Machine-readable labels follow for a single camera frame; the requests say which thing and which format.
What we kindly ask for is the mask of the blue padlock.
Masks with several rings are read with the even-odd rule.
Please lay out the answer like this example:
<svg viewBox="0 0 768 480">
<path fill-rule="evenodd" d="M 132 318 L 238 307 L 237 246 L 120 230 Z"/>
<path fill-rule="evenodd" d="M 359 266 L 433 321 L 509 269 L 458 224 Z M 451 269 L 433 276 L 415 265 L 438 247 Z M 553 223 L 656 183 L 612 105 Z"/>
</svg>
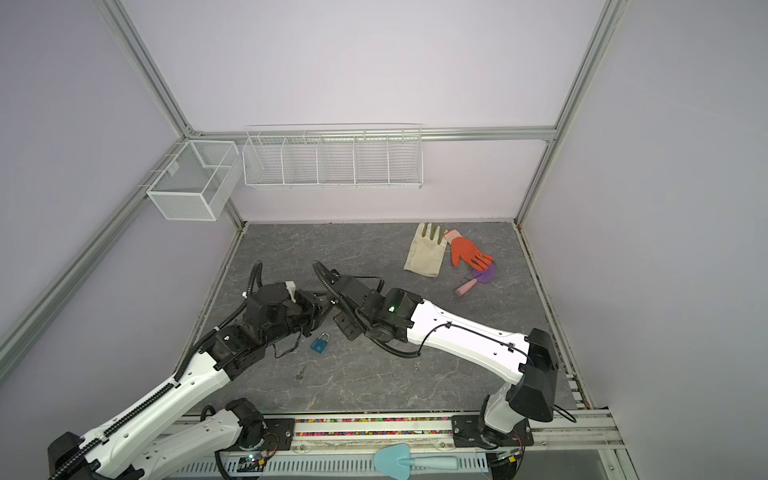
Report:
<svg viewBox="0 0 768 480">
<path fill-rule="evenodd" d="M 327 332 L 323 332 L 320 335 L 318 335 L 312 342 L 310 348 L 318 353 L 322 354 L 324 350 L 327 348 L 327 345 L 330 340 L 330 335 Z"/>
</svg>

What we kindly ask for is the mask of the aluminium frame profile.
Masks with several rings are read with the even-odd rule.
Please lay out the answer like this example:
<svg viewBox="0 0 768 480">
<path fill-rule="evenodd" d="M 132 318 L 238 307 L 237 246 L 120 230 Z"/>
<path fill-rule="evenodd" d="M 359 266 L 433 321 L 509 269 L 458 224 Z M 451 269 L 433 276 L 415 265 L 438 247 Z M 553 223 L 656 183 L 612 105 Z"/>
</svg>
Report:
<svg viewBox="0 0 768 480">
<path fill-rule="evenodd" d="M 151 96 L 158 101 L 162 113 L 168 116 L 171 126 L 176 129 L 179 139 L 161 157 L 155 169 L 148 173 L 143 184 L 128 196 L 103 226 L 88 240 L 81 251 L 65 266 L 38 296 L 35 302 L 23 313 L 18 321 L 1 339 L 1 378 L 7 380 L 19 366 L 33 345 L 41 338 L 54 319 L 70 302 L 94 269 L 103 261 L 126 230 L 136 220 L 141 211 L 149 204 L 150 185 L 161 176 L 163 168 L 171 163 L 172 157 L 183 147 L 202 141 L 247 141 L 245 134 L 233 132 L 213 133 L 195 132 L 184 120 L 180 107 L 173 100 L 170 88 L 164 83 L 143 40 L 120 1 L 98 1 L 95 4 L 108 29 L 124 50 L 132 66 L 148 86 Z M 301 130 L 298 137 L 316 138 L 328 144 L 341 140 L 351 140 L 356 144 L 365 141 L 383 141 L 400 139 L 406 135 L 418 135 L 422 141 L 511 141 L 541 140 L 547 146 L 534 178 L 526 191 L 517 219 L 522 219 L 530 209 L 533 198 L 540 186 L 543 173 L 555 151 L 555 142 L 563 138 L 568 123 L 575 115 L 578 102 L 582 99 L 589 83 L 603 59 L 627 4 L 624 1 L 604 3 L 597 25 L 588 44 L 587 52 L 580 64 L 576 78 L 566 97 L 566 102 L 552 126 L 504 126 L 504 127 L 456 127 L 456 128 L 384 128 L 382 125 L 368 125 L 353 130 L 348 126 L 332 130 L 323 126 L 318 130 Z"/>
</svg>

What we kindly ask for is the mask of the teal garden trowel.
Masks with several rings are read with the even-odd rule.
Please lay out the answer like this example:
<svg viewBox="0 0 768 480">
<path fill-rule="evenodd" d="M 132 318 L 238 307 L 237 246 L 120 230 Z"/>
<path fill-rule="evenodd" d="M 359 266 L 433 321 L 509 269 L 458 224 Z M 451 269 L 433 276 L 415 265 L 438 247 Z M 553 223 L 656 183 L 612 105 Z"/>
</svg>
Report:
<svg viewBox="0 0 768 480">
<path fill-rule="evenodd" d="M 392 479 L 408 480 L 414 468 L 458 471 L 459 460 L 454 456 L 414 457 L 407 444 L 396 444 L 377 451 L 373 466 Z"/>
</svg>

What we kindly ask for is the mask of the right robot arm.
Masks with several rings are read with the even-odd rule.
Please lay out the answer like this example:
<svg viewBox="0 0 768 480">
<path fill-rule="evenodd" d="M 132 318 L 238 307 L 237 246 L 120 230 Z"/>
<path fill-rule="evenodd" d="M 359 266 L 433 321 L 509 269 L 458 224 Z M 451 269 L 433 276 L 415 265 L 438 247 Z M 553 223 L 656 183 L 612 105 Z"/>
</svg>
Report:
<svg viewBox="0 0 768 480">
<path fill-rule="evenodd" d="M 549 423 L 557 413 L 576 421 L 555 401 L 560 359 L 549 333 L 491 328 L 413 292 L 392 288 L 383 293 L 383 282 L 371 288 L 364 277 L 335 270 L 318 278 L 340 309 L 342 326 L 352 329 L 349 338 L 363 335 L 388 353 L 409 359 L 434 348 L 502 379 L 502 387 L 481 407 L 479 430 L 488 440 L 504 438 L 530 420 Z"/>
</svg>

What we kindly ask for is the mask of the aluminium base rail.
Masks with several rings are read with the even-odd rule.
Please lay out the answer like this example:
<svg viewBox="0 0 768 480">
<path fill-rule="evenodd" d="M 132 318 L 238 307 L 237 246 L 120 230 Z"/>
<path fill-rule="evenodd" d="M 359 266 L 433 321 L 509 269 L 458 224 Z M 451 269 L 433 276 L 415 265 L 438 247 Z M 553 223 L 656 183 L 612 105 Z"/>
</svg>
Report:
<svg viewBox="0 0 768 480">
<path fill-rule="evenodd" d="M 455 450 L 454 438 L 469 440 L 473 421 L 457 422 L 460 414 L 442 412 L 272 414 L 266 417 L 282 445 L 281 454 L 371 453 L 406 443 L 420 453 Z M 575 410 L 573 422 L 557 414 L 553 421 L 531 420 L 520 436 L 527 449 L 619 450 L 626 447 L 607 410 Z"/>
</svg>

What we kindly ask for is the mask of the purple pink brush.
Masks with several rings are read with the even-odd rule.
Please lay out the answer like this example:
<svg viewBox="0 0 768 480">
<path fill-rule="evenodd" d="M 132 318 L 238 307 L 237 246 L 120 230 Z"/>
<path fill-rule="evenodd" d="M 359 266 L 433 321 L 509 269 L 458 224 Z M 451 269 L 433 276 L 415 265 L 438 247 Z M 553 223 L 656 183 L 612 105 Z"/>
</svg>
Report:
<svg viewBox="0 0 768 480">
<path fill-rule="evenodd" d="M 497 266 L 495 262 L 492 262 L 486 270 L 472 271 L 472 278 L 464 282 L 455 291 L 455 295 L 458 297 L 464 296 L 477 284 L 487 284 L 493 281 L 497 274 Z"/>
</svg>

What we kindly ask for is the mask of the beige fabric glove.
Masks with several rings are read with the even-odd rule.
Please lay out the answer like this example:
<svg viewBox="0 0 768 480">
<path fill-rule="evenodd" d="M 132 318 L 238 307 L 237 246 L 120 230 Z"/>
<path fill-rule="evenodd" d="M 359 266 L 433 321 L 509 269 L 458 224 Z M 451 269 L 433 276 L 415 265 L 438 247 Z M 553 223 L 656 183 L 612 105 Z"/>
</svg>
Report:
<svg viewBox="0 0 768 480">
<path fill-rule="evenodd" d="M 420 223 L 411 241 L 404 269 L 412 273 L 435 278 L 448 245 L 444 238 L 447 231 L 435 223 Z"/>
</svg>

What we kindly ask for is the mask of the white mesh box basket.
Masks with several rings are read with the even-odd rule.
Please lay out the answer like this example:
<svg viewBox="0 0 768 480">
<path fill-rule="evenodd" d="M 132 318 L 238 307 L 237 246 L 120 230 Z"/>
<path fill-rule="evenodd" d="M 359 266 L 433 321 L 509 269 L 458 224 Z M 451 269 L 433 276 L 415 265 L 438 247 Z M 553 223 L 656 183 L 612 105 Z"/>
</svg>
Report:
<svg viewBox="0 0 768 480">
<path fill-rule="evenodd" d="M 188 140 L 150 184 L 147 194 L 168 220 L 216 221 L 242 169 L 236 143 Z"/>
</svg>

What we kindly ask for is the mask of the red rubber glove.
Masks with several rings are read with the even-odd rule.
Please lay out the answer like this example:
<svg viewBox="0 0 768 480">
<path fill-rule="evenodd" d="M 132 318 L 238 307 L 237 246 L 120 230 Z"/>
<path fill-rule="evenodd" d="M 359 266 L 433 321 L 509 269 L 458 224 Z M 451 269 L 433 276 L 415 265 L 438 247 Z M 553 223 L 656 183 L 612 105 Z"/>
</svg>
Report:
<svg viewBox="0 0 768 480">
<path fill-rule="evenodd" d="M 486 271 L 494 262 L 494 258 L 483 253 L 477 245 L 458 230 L 452 229 L 444 234 L 444 239 L 450 246 L 451 264 L 458 267 L 461 262 L 466 263 L 475 271 Z"/>
</svg>

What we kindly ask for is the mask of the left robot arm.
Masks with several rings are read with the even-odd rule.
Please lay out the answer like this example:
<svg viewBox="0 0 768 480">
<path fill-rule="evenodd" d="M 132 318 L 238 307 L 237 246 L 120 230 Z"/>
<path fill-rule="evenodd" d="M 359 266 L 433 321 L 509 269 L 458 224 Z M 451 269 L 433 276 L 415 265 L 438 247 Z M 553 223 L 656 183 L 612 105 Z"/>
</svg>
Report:
<svg viewBox="0 0 768 480">
<path fill-rule="evenodd" d="M 54 440 L 50 478 L 164 479 L 209 453 L 262 445 L 269 435 L 263 414 L 245 399 L 179 433 L 163 434 L 261 361 L 270 346 L 317 330 L 333 308 L 328 290 L 301 290 L 291 281 L 263 284 L 262 267 L 252 267 L 241 303 L 186 351 L 168 379 L 105 423 Z"/>
</svg>

